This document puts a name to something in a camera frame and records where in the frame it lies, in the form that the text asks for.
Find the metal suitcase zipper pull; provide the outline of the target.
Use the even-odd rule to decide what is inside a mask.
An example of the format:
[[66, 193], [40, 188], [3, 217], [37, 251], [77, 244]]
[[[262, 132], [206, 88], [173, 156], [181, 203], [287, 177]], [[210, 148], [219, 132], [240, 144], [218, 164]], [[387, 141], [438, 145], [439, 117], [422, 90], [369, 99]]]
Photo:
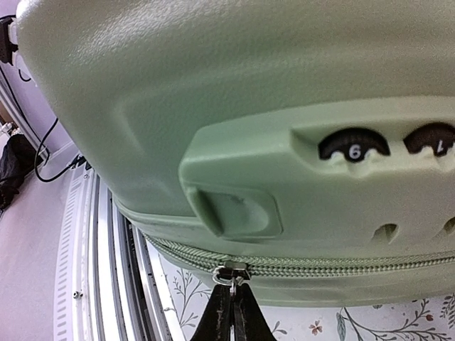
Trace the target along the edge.
[[249, 265], [236, 261], [225, 261], [216, 266], [212, 272], [213, 281], [230, 289], [230, 295], [234, 297], [237, 289], [251, 279]]

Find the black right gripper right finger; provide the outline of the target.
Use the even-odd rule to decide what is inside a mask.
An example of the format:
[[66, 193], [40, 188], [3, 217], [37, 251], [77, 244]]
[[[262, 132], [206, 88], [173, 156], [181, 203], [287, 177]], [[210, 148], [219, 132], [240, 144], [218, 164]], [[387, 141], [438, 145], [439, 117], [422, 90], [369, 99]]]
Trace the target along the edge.
[[252, 289], [243, 283], [233, 298], [234, 340], [276, 341], [256, 301]]

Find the green hard-shell suitcase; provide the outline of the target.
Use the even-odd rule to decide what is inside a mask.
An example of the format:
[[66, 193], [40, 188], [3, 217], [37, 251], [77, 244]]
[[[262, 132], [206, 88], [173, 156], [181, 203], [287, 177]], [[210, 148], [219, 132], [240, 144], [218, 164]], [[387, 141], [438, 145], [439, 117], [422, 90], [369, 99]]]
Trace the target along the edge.
[[454, 292], [453, 1], [21, 1], [18, 51], [119, 211], [265, 305]]

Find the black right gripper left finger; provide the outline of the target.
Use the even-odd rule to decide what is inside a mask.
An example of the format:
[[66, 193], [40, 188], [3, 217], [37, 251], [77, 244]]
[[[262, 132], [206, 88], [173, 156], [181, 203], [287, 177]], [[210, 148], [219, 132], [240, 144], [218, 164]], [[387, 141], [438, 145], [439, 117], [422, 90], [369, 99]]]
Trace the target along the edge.
[[215, 285], [191, 341], [230, 340], [232, 299], [230, 288]]

